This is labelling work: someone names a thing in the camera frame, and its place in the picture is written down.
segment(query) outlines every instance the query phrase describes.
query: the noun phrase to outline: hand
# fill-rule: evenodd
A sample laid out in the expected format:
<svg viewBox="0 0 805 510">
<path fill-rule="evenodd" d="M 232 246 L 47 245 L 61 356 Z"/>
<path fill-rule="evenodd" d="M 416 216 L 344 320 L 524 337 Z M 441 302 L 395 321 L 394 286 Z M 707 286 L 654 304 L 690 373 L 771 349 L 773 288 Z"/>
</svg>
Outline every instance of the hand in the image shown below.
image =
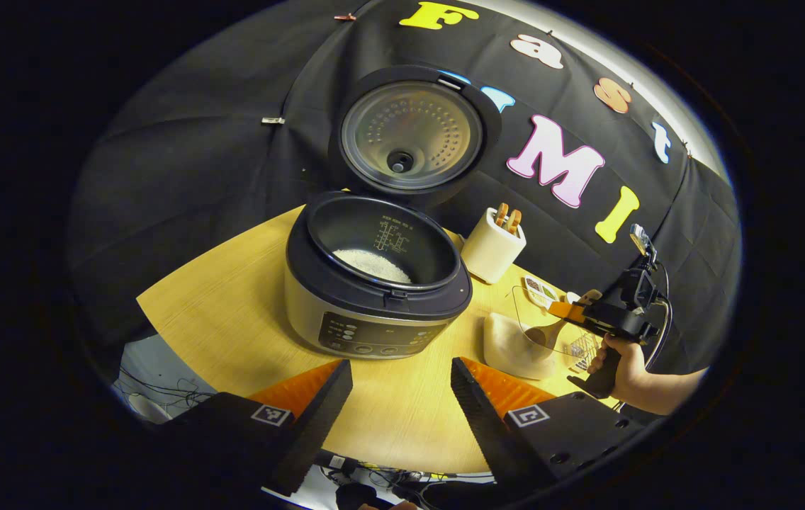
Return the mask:
<svg viewBox="0 0 805 510">
<path fill-rule="evenodd" d="M 621 356 L 620 363 L 617 365 L 614 389 L 610 395 L 617 400 L 632 400 L 633 396 L 645 390 L 646 383 L 648 383 L 648 371 L 645 369 L 645 354 L 642 353 L 642 346 L 609 334 L 604 335 L 601 348 L 597 350 L 597 355 L 588 365 L 589 374 L 594 374 L 604 365 L 608 346 L 619 352 Z"/>
<path fill-rule="evenodd" d="M 358 507 L 358 510 L 377 510 L 377 508 L 365 503 Z M 418 510 L 418 506 L 415 506 L 415 503 L 411 503 L 411 501 L 403 501 L 402 503 L 394 504 L 393 507 L 390 507 L 390 510 Z"/>
</svg>

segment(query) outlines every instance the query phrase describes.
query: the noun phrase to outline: table surface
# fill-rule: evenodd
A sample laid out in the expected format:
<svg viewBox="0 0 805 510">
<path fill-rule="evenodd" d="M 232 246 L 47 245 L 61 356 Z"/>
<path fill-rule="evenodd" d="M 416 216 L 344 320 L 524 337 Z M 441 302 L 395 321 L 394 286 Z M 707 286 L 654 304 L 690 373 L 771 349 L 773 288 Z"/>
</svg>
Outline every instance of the table surface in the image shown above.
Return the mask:
<svg viewBox="0 0 805 510">
<path fill-rule="evenodd" d="M 283 306 L 286 238 L 301 210 L 289 210 L 216 246 L 137 297 L 170 348 L 217 391 L 247 396 L 337 359 L 306 348 Z M 451 238 L 461 248 L 460 238 Z M 522 290 L 526 274 L 531 273 L 512 265 L 493 285 L 473 277 L 468 309 L 411 358 L 352 359 L 353 390 L 323 448 L 400 469 L 489 471 L 450 388 L 451 359 L 484 362 L 484 317 L 496 312 L 516 319 L 513 293 L 523 323 L 541 326 L 557 320 L 529 303 Z M 551 287 L 558 297 L 564 294 Z M 568 345 L 580 332 L 573 325 L 564 327 L 558 346 Z M 557 371 L 552 377 L 523 380 L 555 396 L 580 390 L 565 378 L 572 374 L 570 356 L 555 353 L 553 358 Z M 602 402 L 612 406 L 617 401 Z"/>
</svg>

